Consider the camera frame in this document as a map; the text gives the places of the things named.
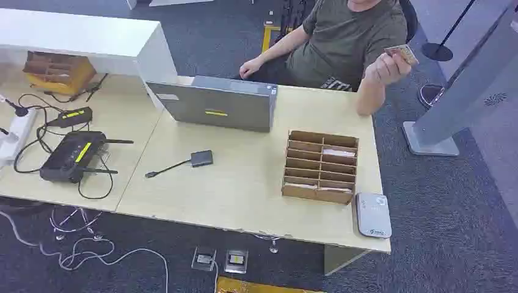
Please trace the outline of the person's right hand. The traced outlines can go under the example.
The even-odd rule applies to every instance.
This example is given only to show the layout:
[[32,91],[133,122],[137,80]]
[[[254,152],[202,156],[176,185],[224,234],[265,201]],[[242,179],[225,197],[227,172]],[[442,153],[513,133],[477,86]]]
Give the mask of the person's right hand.
[[247,79],[249,76],[257,72],[264,64],[264,60],[261,56],[244,62],[239,68],[239,77],[241,79]]

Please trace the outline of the person's left hand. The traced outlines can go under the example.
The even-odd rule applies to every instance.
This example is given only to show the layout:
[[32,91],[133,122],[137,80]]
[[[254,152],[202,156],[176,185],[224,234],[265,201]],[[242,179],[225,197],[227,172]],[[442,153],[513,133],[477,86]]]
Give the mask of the person's left hand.
[[367,66],[362,83],[387,86],[406,77],[412,69],[400,53],[383,53]]

